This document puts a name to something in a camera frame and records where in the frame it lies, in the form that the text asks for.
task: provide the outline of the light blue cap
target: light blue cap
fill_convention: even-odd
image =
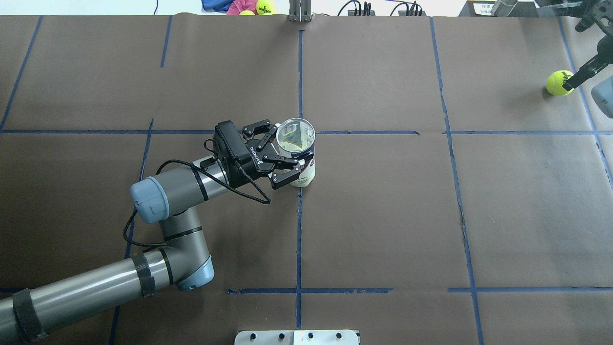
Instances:
[[[179,290],[193,290],[212,281],[214,276],[215,271],[213,270],[213,262],[211,261],[211,257],[208,257],[204,265],[200,266],[200,268],[189,277],[178,282],[177,287]]]
[[[166,193],[155,178],[150,176],[136,182],[130,188],[130,194],[134,207],[145,223],[155,223],[170,215]]]

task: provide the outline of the can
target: can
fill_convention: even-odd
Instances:
[[[277,124],[276,142],[280,155],[301,160],[310,153],[315,153],[315,129],[303,118],[290,118],[280,125]],[[290,183],[294,187],[306,187],[315,177],[314,155],[305,161],[300,170],[298,179]]]

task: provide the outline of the yellow tennis ball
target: yellow tennis ball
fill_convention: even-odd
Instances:
[[[564,83],[573,76],[573,73],[569,71],[557,71],[553,72],[549,78],[547,78],[547,91],[554,96],[565,96],[571,93],[574,89],[572,88],[570,91],[566,91],[565,88],[562,87]]]
[[[276,13],[274,0],[258,0],[256,4],[257,14],[267,15]]]

